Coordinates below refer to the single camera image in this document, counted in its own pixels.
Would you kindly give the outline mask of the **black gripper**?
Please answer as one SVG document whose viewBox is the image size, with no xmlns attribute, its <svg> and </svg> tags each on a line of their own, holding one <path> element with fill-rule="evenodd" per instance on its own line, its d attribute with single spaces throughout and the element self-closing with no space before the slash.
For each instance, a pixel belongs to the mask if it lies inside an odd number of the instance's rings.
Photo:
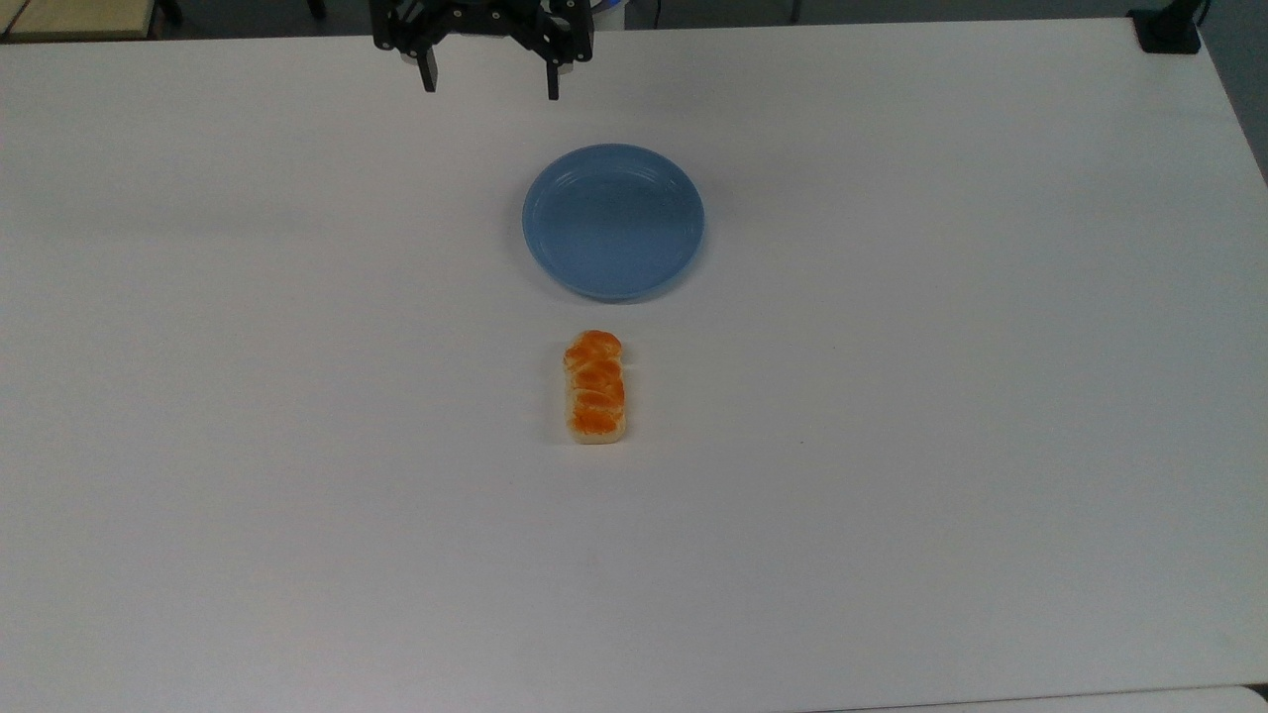
<svg viewBox="0 0 1268 713">
<path fill-rule="evenodd" d="M 437 23 L 458 36 L 525 36 L 545 62 L 548 98 L 559 99 L 559 77 L 574 63 L 593 60 L 593 13 L 590 1 L 372 1 L 372 36 L 377 49 L 412 60 L 424 89 L 437 89 L 432 46 Z"/>
</svg>

